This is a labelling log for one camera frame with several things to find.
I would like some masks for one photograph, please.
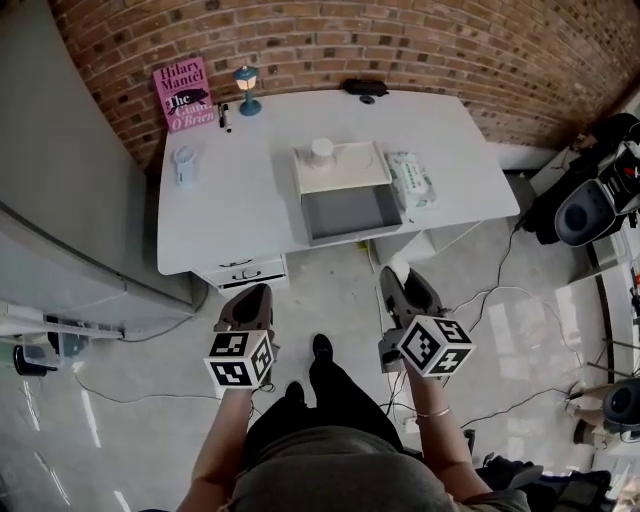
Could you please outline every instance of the pink book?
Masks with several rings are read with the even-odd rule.
[[[183,60],[153,72],[170,132],[208,123],[215,109],[201,57]]]

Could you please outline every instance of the black drawer handle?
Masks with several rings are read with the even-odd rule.
[[[245,260],[245,261],[234,261],[229,263],[228,265],[218,265],[221,268],[230,268],[230,267],[237,267],[238,265],[246,265],[247,263],[252,262],[253,260]]]
[[[245,279],[253,279],[255,277],[258,277],[258,276],[262,275],[262,272],[260,272],[259,270],[256,271],[256,273],[254,275],[252,275],[252,276],[245,276],[244,275],[245,272],[246,272],[246,270],[243,270],[241,277],[231,276],[231,279],[233,279],[234,281],[243,281]]]

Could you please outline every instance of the gray shirt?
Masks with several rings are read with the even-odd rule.
[[[317,427],[267,446],[236,483],[228,508],[260,511],[529,512],[521,491],[461,505],[420,461],[346,427]]]

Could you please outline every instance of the forearm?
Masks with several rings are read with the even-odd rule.
[[[233,486],[244,453],[251,390],[228,389],[193,468],[193,480]]]
[[[432,416],[449,407],[440,381],[424,379],[407,364],[425,464],[434,472],[460,463],[471,464],[467,441],[452,412]]]

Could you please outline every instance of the table lamp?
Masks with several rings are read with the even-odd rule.
[[[258,100],[254,99],[253,94],[251,94],[251,89],[256,86],[258,70],[254,67],[242,66],[233,72],[233,79],[241,91],[246,91],[245,101],[240,105],[240,113],[243,116],[256,115],[262,110],[262,105],[260,105]]]

